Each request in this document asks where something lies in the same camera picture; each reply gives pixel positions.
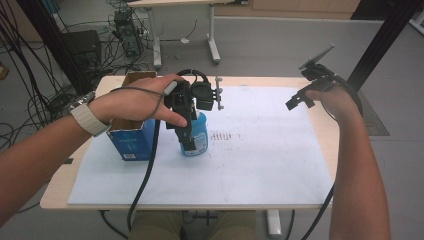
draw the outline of grey floor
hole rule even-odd
[[[204,40],[207,24],[199,22],[189,44],[162,44],[163,67],[159,74],[193,68],[207,75],[300,77],[297,67],[333,43],[336,48],[321,63],[348,77],[382,22],[218,17],[215,24],[215,38],[222,58],[220,64],[211,61]],[[183,36],[190,28],[184,29]],[[0,57],[12,66],[6,54]],[[371,136],[371,140],[386,186],[393,239],[424,238],[423,63],[424,36],[408,25],[361,89],[390,133],[390,136]],[[48,95],[49,84],[35,64],[34,71],[39,72],[40,88]],[[59,69],[55,74],[60,81],[67,82]],[[0,122],[17,127],[27,119],[28,97],[25,94],[12,68],[7,80],[0,82]],[[282,108],[285,101],[281,99]],[[21,137],[30,132],[23,132]],[[38,202],[42,193],[43,190],[28,206]],[[290,239],[300,239],[316,213],[317,210],[296,211]],[[310,239],[328,238],[330,213],[331,209]],[[280,211],[280,216],[284,235],[290,211]],[[111,211],[107,217],[125,232],[125,211]],[[266,234],[264,212],[257,211],[257,217],[258,239],[270,239]],[[197,219],[187,224],[189,239],[205,239],[213,223],[211,220],[207,226],[205,220]],[[16,214],[6,223],[0,229],[0,239],[122,238],[104,224],[97,211],[51,211],[35,207]]]

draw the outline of paper sheet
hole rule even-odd
[[[162,123],[155,165],[139,203],[155,206],[316,206],[332,182],[298,89],[225,87],[224,110],[204,111],[209,147],[184,157]],[[69,204],[130,204],[147,162],[125,162],[106,134],[94,138]]]

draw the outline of forearm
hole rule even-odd
[[[368,132],[359,114],[339,121],[339,162],[331,239],[390,239],[386,194]]]
[[[67,116],[1,153],[0,226],[90,137],[72,116]]]

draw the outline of table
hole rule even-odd
[[[185,9],[189,8],[190,6],[194,5],[209,5],[209,12],[206,13],[209,18],[209,34],[207,34],[207,39],[209,43],[209,48],[212,53],[212,59],[213,61],[218,64],[221,61],[221,57],[219,56],[218,48],[216,47],[215,43],[215,36],[214,36],[214,4],[218,3],[229,3],[233,0],[142,0],[142,1],[135,1],[135,2],[129,2],[128,6],[132,8],[145,8],[149,17],[149,23],[150,23],[150,31],[153,38],[153,64],[156,69],[159,69],[162,66],[162,60],[161,60],[161,50],[160,50],[160,40],[159,37],[156,34],[155,29],[155,10],[154,8],[162,8],[166,6],[172,6],[172,8],[168,8],[168,11],[165,12],[163,15],[172,15],[178,12],[179,16],[175,17],[186,17],[187,14],[193,14],[193,12],[196,12],[197,9],[191,10],[191,9]]]
[[[102,79],[97,88],[97,96],[109,92],[109,89],[120,86],[123,76],[107,76]],[[308,84],[303,78],[274,78],[274,77],[223,77],[221,83],[225,86],[280,86],[302,88]],[[285,107],[285,99],[281,99],[282,107]],[[331,179],[335,178],[338,154],[338,127],[337,124],[322,110],[321,107],[314,107],[308,110],[312,126],[315,130],[318,143],[320,145],[323,157],[326,161]],[[77,172],[82,158],[90,140],[81,146],[72,156],[72,164],[64,164],[53,176],[42,199],[41,207],[45,209],[128,209],[128,205],[72,205],[68,204],[68,199],[76,180]],[[258,206],[240,206],[240,209],[255,209]],[[284,206],[270,205],[261,206],[263,209],[282,209]]]

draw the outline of white watch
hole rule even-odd
[[[94,92],[85,95],[69,107],[69,111],[78,124],[93,136],[98,136],[107,131],[110,125],[102,123],[94,116],[87,104],[94,99]]]

